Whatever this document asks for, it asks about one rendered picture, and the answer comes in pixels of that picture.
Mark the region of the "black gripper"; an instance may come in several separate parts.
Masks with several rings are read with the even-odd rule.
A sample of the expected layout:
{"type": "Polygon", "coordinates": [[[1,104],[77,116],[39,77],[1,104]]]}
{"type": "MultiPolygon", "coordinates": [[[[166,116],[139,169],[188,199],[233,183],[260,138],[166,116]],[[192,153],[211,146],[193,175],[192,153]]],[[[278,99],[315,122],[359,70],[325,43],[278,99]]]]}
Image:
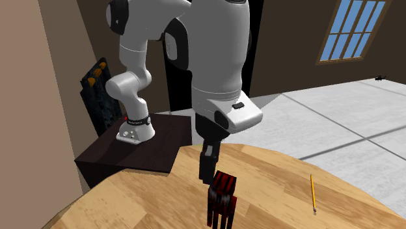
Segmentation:
{"type": "Polygon", "coordinates": [[[222,113],[214,113],[214,121],[196,113],[195,128],[196,132],[204,139],[199,159],[198,178],[204,184],[211,185],[219,160],[220,142],[230,135],[227,131],[229,123],[222,113]]]}

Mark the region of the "black panel with orange shapes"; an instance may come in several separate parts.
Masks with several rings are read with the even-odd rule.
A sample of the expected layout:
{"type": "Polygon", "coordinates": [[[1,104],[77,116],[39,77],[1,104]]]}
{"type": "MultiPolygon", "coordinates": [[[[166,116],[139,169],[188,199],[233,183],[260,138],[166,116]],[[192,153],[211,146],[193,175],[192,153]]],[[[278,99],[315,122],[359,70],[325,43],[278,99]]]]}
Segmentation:
{"type": "Polygon", "coordinates": [[[80,80],[80,95],[99,137],[122,117],[118,100],[110,97],[105,89],[110,78],[107,60],[102,57],[80,80]]]}

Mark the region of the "window with brown frame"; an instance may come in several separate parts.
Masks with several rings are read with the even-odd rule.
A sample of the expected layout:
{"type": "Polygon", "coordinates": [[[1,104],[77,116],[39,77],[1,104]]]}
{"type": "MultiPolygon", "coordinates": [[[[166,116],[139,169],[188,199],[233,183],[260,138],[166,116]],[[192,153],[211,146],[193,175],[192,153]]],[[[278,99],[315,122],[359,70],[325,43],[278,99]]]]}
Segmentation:
{"type": "Polygon", "coordinates": [[[392,0],[337,0],[317,65],[365,59],[392,0]]]}

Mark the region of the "dark robot stand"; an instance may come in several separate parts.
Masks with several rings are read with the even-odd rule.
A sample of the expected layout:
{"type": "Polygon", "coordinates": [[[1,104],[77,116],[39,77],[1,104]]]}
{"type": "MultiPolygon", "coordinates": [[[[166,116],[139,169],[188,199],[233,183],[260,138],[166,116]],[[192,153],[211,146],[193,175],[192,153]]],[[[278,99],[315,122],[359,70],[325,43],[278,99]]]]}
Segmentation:
{"type": "Polygon", "coordinates": [[[137,145],[118,141],[124,123],[120,118],[75,159],[90,188],[127,168],[170,173],[180,147],[192,144],[191,117],[152,114],[151,119],[156,131],[152,139],[137,145]]]}

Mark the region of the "red and black blocky figure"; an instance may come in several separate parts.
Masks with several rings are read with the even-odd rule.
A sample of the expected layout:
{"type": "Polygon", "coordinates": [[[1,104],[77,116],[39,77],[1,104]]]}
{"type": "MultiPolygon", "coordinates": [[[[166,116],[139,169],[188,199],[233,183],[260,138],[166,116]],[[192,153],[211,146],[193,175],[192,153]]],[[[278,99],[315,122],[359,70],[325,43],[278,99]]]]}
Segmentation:
{"type": "Polygon", "coordinates": [[[237,197],[235,176],[218,170],[208,188],[207,226],[212,229],[232,229],[237,197]]]}

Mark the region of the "yellow pencil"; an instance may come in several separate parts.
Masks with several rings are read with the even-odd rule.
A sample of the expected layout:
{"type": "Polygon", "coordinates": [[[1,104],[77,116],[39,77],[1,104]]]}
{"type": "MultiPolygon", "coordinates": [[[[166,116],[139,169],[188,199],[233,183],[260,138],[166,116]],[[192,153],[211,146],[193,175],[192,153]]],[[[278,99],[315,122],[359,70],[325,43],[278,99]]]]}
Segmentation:
{"type": "Polygon", "coordinates": [[[315,190],[314,190],[314,179],[313,175],[310,175],[310,188],[311,188],[311,195],[312,195],[312,209],[313,213],[316,216],[317,215],[317,207],[316,207],[316,196],[315,196],[315,190]]]}

